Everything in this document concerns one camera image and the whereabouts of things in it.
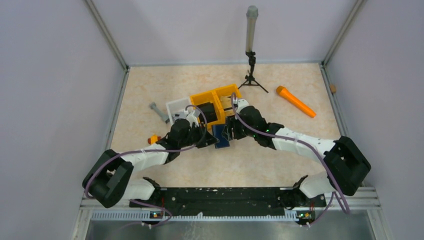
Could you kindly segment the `blue leather card holder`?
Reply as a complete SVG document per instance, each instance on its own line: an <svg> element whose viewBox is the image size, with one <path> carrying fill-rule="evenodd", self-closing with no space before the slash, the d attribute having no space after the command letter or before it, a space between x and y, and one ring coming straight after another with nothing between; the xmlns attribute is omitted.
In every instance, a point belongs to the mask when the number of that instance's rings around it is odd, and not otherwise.
<svg viewBox="0 0 424 240"><path fill-rule="evenodd" d="M214 144L215 149L223 149L230 147L230 142L223 136L225 125L216 124L212 126L212 135L218 139L218 142Z"/></svg>

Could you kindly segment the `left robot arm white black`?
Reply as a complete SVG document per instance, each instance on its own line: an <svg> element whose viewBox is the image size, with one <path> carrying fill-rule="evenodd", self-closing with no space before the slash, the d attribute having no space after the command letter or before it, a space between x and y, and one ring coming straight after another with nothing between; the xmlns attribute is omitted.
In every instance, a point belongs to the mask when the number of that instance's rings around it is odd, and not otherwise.
<svg viewBox="0 0 424 240"><path fill-rule="evenodd" d="M145 148L121 153L105 150L82 182L84 194L105 208L113 207L123 197L139 199L154 207L160 202L161 194L155 190L153 182L144 179L140 187L130 187L131 175L153 166L166 165L181 152L218 142L205 124L178 119L165 137Z"/></svg>

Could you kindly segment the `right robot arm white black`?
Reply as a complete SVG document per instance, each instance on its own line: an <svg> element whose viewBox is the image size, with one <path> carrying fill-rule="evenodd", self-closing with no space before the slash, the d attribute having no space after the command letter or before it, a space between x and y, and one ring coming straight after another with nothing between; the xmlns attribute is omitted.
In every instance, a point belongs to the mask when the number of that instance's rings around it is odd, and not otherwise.
<svg viewBox="0 0 424 240"><path fill-rule="evenodd" d="M293 200L299 206L326 193L353 196L372 169L351 138L324 139L295 132L267 122L251 105L226 118L223 136L229 141L251 137L264 148L292 152L321 164L322 172L303 176L294 184Z"/></svg>

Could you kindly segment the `black object in bin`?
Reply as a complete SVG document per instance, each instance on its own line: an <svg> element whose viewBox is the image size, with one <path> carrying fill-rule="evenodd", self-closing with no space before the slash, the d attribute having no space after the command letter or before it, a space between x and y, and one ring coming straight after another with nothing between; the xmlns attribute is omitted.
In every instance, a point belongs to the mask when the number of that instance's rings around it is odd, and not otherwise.
<svg viewBox="0 0 424 240"><path fill-rule="evenodd" d="M199 115L199 120L201 123L207 122L208 124L215 122L218 120L218 116L215 111L215 106L212 102L206 102L202 103L200 105L197 105L198 108L203 112L204 116L202 114Z"/></svg>

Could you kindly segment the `wooden blocks in bin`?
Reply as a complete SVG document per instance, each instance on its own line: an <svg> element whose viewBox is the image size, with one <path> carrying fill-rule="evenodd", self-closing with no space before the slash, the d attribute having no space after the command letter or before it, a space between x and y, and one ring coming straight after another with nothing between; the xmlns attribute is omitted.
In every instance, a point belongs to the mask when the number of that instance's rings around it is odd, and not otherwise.
<svg viewBox="0 0 424 240"><path fill-rule="evenodd" d="M233 110L233 107L231 104L231 96L220 96L219 100L225 112Z"/></svg>

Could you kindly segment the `yellow plastic bin left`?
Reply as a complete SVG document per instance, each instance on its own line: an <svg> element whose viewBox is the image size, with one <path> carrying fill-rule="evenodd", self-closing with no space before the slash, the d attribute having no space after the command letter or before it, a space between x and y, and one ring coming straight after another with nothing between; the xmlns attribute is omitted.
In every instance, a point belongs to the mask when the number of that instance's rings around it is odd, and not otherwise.
<svg viewBox="0 0 424 240"><path fill-rule="evenodd" d="M205 117L200 115L198 119L201 123L207 121L210 129L213 125L223 125L225 123L225 113L223 105L215 90L209 90L189 96L193 105L199 107Z"/></svg>

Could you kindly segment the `yellow plastic bin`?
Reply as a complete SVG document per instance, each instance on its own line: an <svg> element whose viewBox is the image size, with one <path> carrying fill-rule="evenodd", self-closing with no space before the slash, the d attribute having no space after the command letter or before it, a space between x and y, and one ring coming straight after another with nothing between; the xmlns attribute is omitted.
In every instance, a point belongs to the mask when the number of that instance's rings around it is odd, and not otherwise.
<svg viewBox="0 0 424 240"><path fill-rule="evenodd" d="M200 115L198 119L201 123L207 121L210 129L213 125L223 125L225 123L225 113L223 105L215 90L209 90L189 96L193 105L199 107L205 117Z"/></svg>
<svg viewBox="0 0 424 240"><path fill-rule="evenodd" d="M232 94L235 94L237 98L242 98L242 94L238 86L233 83L230 85L215 88L214 91L223 109L224 116L233 116L234 112L231 105L231 96Z"/></svg>

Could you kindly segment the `yellow plastic bin right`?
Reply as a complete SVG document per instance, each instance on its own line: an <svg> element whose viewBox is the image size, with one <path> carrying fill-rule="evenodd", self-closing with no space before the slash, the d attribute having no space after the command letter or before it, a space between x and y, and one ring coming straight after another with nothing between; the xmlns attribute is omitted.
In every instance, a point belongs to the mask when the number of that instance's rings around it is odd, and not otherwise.
<svg viewBox="0 0 424 240"><path fill-rule="evenodd" d="M232 94L235 94L237 98L242 98L242 94L238 86L233 83L230 85L215 88L214 91L223 109L224 116L233 116L234 112L231 105L231 96Z"/></svg>

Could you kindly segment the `white plastic bin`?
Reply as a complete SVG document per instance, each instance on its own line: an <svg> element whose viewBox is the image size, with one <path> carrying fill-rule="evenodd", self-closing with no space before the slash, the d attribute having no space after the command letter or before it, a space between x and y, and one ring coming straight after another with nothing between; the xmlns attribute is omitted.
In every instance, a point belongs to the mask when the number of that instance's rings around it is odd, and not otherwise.
<svg viewBox="0 0 424 240"><path fill-rule="evenodd" d="M174 124L177 119L185 119L189 114L189 110L186 107L191 105L191 99L189 97L183 97L177 100L168 101L165 106L169 118L169 123Z"/></svg>

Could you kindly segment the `small orange red toy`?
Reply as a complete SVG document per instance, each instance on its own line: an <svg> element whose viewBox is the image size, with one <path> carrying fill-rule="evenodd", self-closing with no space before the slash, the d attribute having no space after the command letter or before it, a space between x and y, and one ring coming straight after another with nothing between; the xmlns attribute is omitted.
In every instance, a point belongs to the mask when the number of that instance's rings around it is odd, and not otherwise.
<svg viewBox="0 0 424 240"><path fill-rule="evenodd" d="M147 142L148 142L149 145L153 145L153 144L157 143L158 141L160 141L161 138L162 137L160 135L153 134L151 137L149 137L147 139Z"/></svg>

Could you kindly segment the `black tripod stand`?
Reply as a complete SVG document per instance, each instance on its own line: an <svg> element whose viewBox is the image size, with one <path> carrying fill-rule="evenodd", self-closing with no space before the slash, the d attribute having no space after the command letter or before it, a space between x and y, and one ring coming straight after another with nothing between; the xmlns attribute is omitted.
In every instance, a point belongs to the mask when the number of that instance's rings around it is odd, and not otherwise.
<svg viewBox="0 0 424 240"><path fill-rule="evenodd" d="M247 74L244 77L245 81L238 87L238 89L240 89L243 86L260 87L262 90L264 90L268 94L269 91L266 90L259 82L257 82L254 77L254 71L256 66L256 53L254 51L249 51L249 52L246 51L245 55L248 57L249 70L247 71Z"/></svg>

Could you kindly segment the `grey plastic bolt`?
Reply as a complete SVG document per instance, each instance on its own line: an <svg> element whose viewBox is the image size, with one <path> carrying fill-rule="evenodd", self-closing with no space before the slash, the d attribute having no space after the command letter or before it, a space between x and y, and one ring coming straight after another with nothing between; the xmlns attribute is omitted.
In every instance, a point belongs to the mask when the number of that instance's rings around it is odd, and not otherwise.
<svg viewBox="0 0 424 240"><path fill-rule="evenodd" d="M149 106L149 108L150 108L151 110L155 111L155 113L156 113L156 114L158 114L158 115L160 116L161 120L162 120L164 123L168 124L168 123L170 122L169 116L168 116L166 113L164 113L163 111L161 111L161 110L157 107L157 105L156 105L156 103L155 103L155 102L151 102L148 106Z"/></svg>

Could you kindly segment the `grey microphone on stand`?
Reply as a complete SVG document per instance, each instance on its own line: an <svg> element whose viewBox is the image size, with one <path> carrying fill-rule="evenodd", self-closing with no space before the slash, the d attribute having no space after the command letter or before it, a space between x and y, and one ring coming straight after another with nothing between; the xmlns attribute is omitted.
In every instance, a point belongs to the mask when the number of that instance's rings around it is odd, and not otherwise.
<svg viewBox="0 0 424 240"><path fill-rule="evenodd" d="M255 5L250 5L246 12L247 28L246 28L246 43L245 52L250 53L253 51L254 36L256 21L259 16L259 10Z"/></svg>

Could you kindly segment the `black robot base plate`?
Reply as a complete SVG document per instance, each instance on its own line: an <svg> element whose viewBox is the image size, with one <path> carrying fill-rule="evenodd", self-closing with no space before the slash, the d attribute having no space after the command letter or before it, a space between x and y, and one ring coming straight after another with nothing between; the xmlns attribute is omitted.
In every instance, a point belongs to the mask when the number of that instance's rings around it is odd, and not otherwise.
<svg viewBox="0 0 424 240"><path fill-rule="evenodd" d="M283 216L295 208L327 205L323 194L308 198L290 187L168 187L155 190L145 203L163 207L174 217Z"/></svg>

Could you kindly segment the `small wooden piece on rail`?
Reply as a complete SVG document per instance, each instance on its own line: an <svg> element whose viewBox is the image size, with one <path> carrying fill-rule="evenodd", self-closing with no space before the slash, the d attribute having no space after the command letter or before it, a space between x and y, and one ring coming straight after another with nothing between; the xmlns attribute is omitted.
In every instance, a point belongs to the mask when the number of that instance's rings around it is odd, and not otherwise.
<svg viewBox="0 0 424 240"><path fill-rule="evenodd" d="M330 89L331 94L335 94L337 92L337 88L334 84L330 84L329 89Z"/></svg>

